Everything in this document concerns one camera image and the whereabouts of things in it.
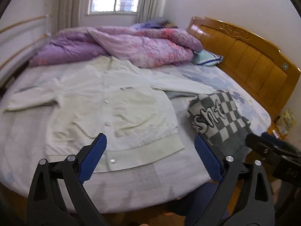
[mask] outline metal bolt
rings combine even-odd
[[[255,165],[256,165],[256,166],[261,166],[261,161],[256,160],[256,161],[255,161]]]
[[[234,158],[232,156],[228,155],[226,157],[226,160],[229,161],[229,162],[232,162],[232,161],[234,161]]]
[[[46,163],[46,160],[45,160],[45,159],[42,159],[42,160],[39,161],[39,164],[40,164],[40,165],[44,165],[45,163]]]
[[[69,155],[67,160],[68,161],[74,161],[75,160],[75,155]]]

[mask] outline wooden rail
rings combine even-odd
[[[32,22],[32,21],[36,21],[36,20],[40,20],[40,19],[45,19],[46,17],[47,17],[47,15],[42,15],[42,16],[31,18],[31,19],[21,20],[21,21],[19,21],[17,23],[11,24],[11,25],[9,25],[9,26],[1,29],[0,30],[0,34],[3,33],[3,32],[5,32],[5,31],[8,31],[9,29],[14,28],[14,27],[16,27],[18,25],[23,25],[23,24],[26,24],[28,22]]]
[[[14,57],[16,57],[17,55],[19,55],[21,52],[23,52],[25,49],[27,49],[27,48],[29,48],[29,47],[31,47],[31,46],[33,46],[34,44],[36,44],[36,43],[38,43],[39,41],[41,41],[41,40],[43,40],[43,39],[45,39],[45,38],[47,38],[48,37],[48,35],[47,34],[44,34],[42,37],[40,37],[39,39],[37,39],[37,40],[34,40],[34,41],[32,41],[31,43],[29,43],[29,44],[27,44],[27,45],[25,45],[24,47],[22,47],[21,49],[19,49],[14,55],[12,55],[11,57],[9,57],[4,63],[2,63],[1,65],[0,65],[0,70],[9,62],[9,61],[11,61]]]

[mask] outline white jacket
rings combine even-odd
[[[14,93],[5,109],[17,111],[55,101],[46,135],[48,159],[76,154],[104,133],[107,149],[95,172],[122,170],[183,149],[173,107],[163,91],[210,94],[214,89],[102,56],[73,75]]]

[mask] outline bed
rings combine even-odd
[[[215,89],[228,89],[238,110],[251,121],[252,131],[258,135],[266,131],[293,91],[300,70],[276,46],[233,25],[213,19],[192,18],[188,32],[198,38],[205,49],[225,56],[222,64],[219,67],[168,65],[152,70],[203,82]],[[8,88],[0,105],[15,91],[79,71],[84,64],[26,68]],[[185,106],[190,99],[172,100],[184,150],[152,164],[94,173],[84,183],[101,213],[160,204],[181,197],[210,180],[195,152],[195,132],[186,117]],[[45,128],[51,112],[52,106],[42,106],[18,113],[5,112],[0,116],[0,182],[23,196],[28,195],[38,161],[46,157]],[[60,185],[68,209],[74,211],[64,184]]]

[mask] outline jacket sleeve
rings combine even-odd
[[[7,111],[18,111],[41,106],[51,101],[58,102],[57,96],[60,89],[61,84],[58,82],[58,79],[54,78],[43,83],[41,86],[13,93],[8,97],[4,109]]]
[[[210,94],[215,92],[215,89],[212,87],[189,79],[182,79],[162,72],[146,69],[141,70],[141,72],[142,75],[149,80],[151,88],[154,89],[194,94]]]

